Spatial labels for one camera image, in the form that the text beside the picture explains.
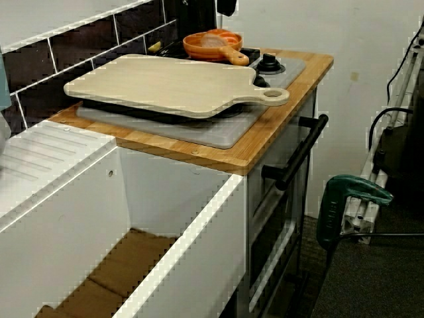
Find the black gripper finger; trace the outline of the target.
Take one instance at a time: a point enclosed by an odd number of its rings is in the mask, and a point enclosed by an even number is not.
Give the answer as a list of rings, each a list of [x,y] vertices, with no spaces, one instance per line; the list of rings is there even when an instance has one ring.
[[[220,15],[231,17],[237,8],[237,0],[217,0],[217,12]]]

